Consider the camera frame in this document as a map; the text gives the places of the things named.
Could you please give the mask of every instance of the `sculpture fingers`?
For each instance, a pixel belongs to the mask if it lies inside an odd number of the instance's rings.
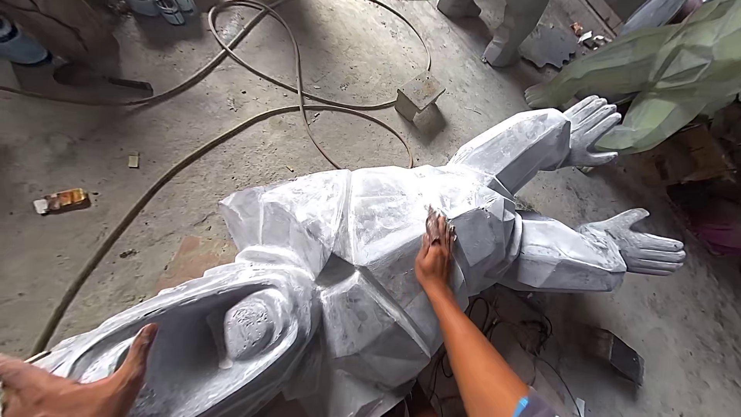
[[[667,271],[672,273],[682,266],[681,262],[659,262],[658,260],[645,259],[631,259],[630,261],[626,261],[625,263],[628,264],[628,271],[632,271],[633,268],[638,268],[653,269],[656,271]]]
[[[600,166],[617,158],[617,152],[599,152],[596,154],[587,154],[583,162],[574,164],[575,166]]]
[[[580,125],[589,116],[595,114],[604,105],[607,105],[607,100],[605,99],[598,98],[596,100],[592,100],[591,102],[587,103],[587,105],[584,106],[583,109],[577,111],[572,117],[569,117],[569,119],[571,120],[571,131],[574,131],[575,126]]]
[[[573,134],[579,134],[581,136],[579,142],[583,143],[584,146],[589,149],[597,140],[599,140],[600,137],[602,137],[602,135],[606,134],[615,125],[620,123],[621,119],[622,116],[620,113],[615,113],[613,111],[609,116],[599,121],[594,127],[587,131],[574,132]]]
[[[649,249],[664,252],[679,252],[685,244],[668,237],[656,236],[650,233],[634,232],[634,243],[638,249]]]
[[[528,95],[528,92],[526,90],[525,91],[525,97],[527,97],[527,95]],[[579,111],[581,111],[583,108],[587,107],[587,105],[589,103],[591,103],[591,102],[593,102],[594,100],[597,100],[597,99],[599,99],[598,96],[589,96],[589,97],[583,99],[582,101],[578,102],[577,104],[572,105],[571,107],[569,107],[568,110],[565,111],[563,114],[564,114],[564,116],[568,117],[569,119],[572,119],[574,117],[574,115],[576,115],[576,113],[579,113]]]
[[[648,217],[648,215],[648,210],[646,210],[645,208],[631,208],[630,210],[624,211],[599,223],[602,223],[603,226],[606,226],[608,228],[617,226],[620,228],[629,229],[634,223],[645,219],[646,217]]]
[[[654,251],[651,249],[640,249],[637,257],[645,260],[658,260],[661,262],[684,262],[687,254],[683,250],[678,252]]]
[[[646,268],[628,268],[628,272],[633,272],[634,274],[660,275],[663,277],[672,274],[672,271],[663,271],[661,269],[646,269]]]
[[[575,131],[581,131],[581,132],[587,132],[597,126],[601,121],[604,119],[607,119],[610,115],[617,114],[617,106],[616,105],[603,105],[602,107],[598,108],[594,113],[588,115],[586,118],[584,118],[581,122],[577,123],[576,125],[574,122],[571,122],[571,132],[572,134]]]

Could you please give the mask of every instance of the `debris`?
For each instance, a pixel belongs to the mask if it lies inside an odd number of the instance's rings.
[[[584,45],[584,46],[586,46],[586,47],[588,47],[589,49],[592,49],[592,50],[595,50],[598,47],[601,47],[603,45],[606,45],[606,44],[608,44],[610,42],[612,42],[612,39],[607,38],[605,36],[602,36],[602,35],[592,36],[592,31],[591,30],[588,31],[587,33],[581,35],[581,37],[579,37],[579,41],[578,41],[578,43],[580,45]]]
[[[613,332],[588,326],[584,348],[588,354],[611,364],[623,378],[639,387],[643,385],[643,358]]]
[[[579,397],[576,397],[574,399],[574,402],[576,403],[574,405],[574,415],[576,417],[584,417],[585,416],[584,409],[585,409],[585,406],[587,405],[587,403],[584,402],[584,400],[582,400]]]
[[[552,64],[558,68],[576,52],[574,36],[562,27],[538,24],[519,46],[522,57],[538,68]]]
[[[129,152],[129,168],[139,167],[139,152]]]
[[[579,37],[579,40],[577,42],[579,42],[580,45],[583,45],[584,44],[584,41],[586,41],[587,39],[592,39],[592,31],[591,30],[588,31],[587,33],[582,34]]]
[[[119,253],[119,257],[121,259],[126,259],[127,257],[134,256],[134,255],[136,255],[138,253],[139,253],[139,251],[137,251],[136,249],[129,249],[127,251],[123,251],[123,252]]]
[[[581,36],[582,35],[582,31],[584,30],[584,27],[582,26],[581,23],[574,22],[574,23],[571,24],[571,30],[574,31],[574,35]]]
[[[90,207],[90,198],[82,188],[60,191],[45,195],[40,200],[33,201],[36,213],[48,214],[53,211],[69,211]]]

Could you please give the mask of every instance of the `gray statue leg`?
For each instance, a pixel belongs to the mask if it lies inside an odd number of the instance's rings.
[[[495,67],[517,62],[517,48],[533,31],[548,0],[507,0],[505,17],[484,51],[484,59]]]
[[[437,10],[450,18],[475,17],[481,13],[481,8],[473,0],[439,0]]]

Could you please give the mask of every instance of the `human arm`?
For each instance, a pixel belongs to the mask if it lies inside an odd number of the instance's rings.
[[[144,385],[157,325],[144,326],[123,364],[91,384],[52,375],[20,359],[0,355],[4,417],[126,417]]]
[[[439,319],[466,413],[512,417],[528,386],[458,307],[448,286],[453,233],[445,217],[431,213],[427,226],[415,272]]]

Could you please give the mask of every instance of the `human hand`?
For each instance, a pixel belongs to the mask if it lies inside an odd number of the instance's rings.
[[[594,143],[620,122],[622,116],[617,113],[617,106],[598,96],[589,96],[569,108],[564,116],[571,121],[571,152],[564,165],[599,166],[617,157],[617,152],[594,151]]]
[[[685,260],[684,243],[655,234],[634,232],[633,224],[648,216],[643,208],[624,211],[615,217],[576,228],[583,234],[600,234],[611,238],[620,248],[628,272],[648,275],[670,275]]]
[[[136,335],[126,360],[113,375],[91,384],[48,373],[0,355],[3,417],[126,417],[144,385],[147,357],[157,334],[148,324]]]
[[[427,231],[414,261],[416,278],[427,293],[448,286],[454,232],[447,220],[430,207],[425,223]]]

